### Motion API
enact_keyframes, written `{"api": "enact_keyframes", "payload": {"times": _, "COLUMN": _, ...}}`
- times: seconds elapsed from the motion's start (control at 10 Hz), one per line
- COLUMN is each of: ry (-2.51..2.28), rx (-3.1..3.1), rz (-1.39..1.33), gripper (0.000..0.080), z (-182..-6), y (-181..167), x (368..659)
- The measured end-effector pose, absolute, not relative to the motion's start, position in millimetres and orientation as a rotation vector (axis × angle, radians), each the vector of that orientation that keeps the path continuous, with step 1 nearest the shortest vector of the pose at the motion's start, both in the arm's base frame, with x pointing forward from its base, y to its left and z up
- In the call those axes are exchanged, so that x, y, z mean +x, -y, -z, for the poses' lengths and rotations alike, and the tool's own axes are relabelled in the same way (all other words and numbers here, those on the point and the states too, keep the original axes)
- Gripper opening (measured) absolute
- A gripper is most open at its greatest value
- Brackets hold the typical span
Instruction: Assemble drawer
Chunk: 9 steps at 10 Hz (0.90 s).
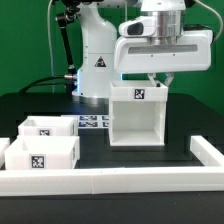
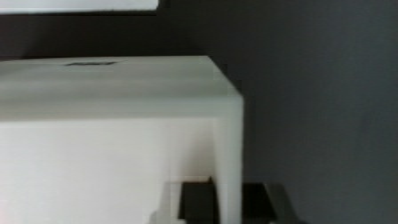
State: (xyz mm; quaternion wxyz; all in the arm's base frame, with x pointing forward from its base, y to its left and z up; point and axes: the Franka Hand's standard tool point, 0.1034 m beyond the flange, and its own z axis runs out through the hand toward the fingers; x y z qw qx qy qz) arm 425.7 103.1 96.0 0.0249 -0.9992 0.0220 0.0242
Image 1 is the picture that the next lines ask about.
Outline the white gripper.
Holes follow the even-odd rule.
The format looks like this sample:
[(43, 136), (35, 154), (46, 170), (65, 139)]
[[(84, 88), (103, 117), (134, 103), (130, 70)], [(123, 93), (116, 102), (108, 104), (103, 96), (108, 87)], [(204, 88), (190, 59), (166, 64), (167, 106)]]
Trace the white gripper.
[(157, 87), (155, 73), (166, 73), (165, 86), (174, 79), (173, 72), (207, 70), (211, 65), (211, 30), (186, 31), (175, 44), (159, 44), (150, 38), (120, 37), (115, 45), (114, 68), (123, 74), (148, 73)]

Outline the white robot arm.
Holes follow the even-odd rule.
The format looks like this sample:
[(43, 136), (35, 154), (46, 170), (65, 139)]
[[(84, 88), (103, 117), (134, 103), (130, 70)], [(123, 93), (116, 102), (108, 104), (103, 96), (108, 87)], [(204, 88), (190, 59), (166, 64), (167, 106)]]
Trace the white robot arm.
[[(123, 74), (146, 73), (154, 86), (164, 73), (168, 86), (176, 72), (206, 70), (211, 65), (213, 31), (184, 24), (194, 0), (55, 0), (65, 5), (56, 17), (77, 100), (109, 97), (110, 82)], [(138, 7), (140, 16), (119, 27), (103, 19), (100, 8)], [(66, 26), (78, 20), (82, 29), (83, 64), (74, 66)]]

